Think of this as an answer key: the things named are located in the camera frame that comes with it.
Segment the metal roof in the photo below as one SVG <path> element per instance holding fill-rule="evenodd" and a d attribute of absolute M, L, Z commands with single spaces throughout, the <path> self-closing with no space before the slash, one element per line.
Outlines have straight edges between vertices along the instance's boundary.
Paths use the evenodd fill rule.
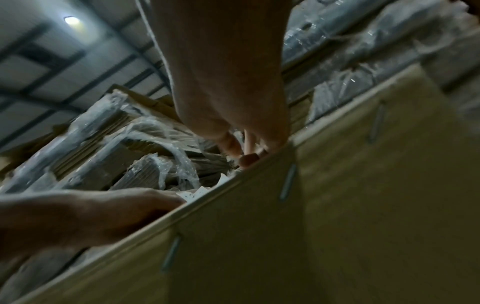
<path fill-rule="evenodd" d="M 169 94 L 135 0 L 15 0 L 0 27 L 0 151 L 71 120 L 112 84 Z"/>

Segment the ceiling light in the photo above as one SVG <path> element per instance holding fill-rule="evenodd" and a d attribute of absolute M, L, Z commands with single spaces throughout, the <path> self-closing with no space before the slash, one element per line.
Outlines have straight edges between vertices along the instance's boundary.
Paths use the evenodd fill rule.
<path fill-rule="evenodd" d="M 65 17 L 63 20 L 65 20 L 66 24 L 68 24 L 69 26 L 75 26 L 80 23 L 80 20 L 77 17 L 73 16 Z"/>

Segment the human arm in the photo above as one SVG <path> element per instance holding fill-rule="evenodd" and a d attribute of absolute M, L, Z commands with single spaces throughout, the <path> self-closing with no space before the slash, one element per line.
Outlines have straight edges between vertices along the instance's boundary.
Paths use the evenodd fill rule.
<path fill-rule="evenodd" d="M 0 259 L 114 243 L 183 203 L 169 191 L 49 191 L 0 196 Z"/>
<path fill-rule="evenodd" d="M 281 54 L 291 0 L 151 0 L 179 117 L 239 156 L 229 129 L 274 152 L 289 137 Z"/>

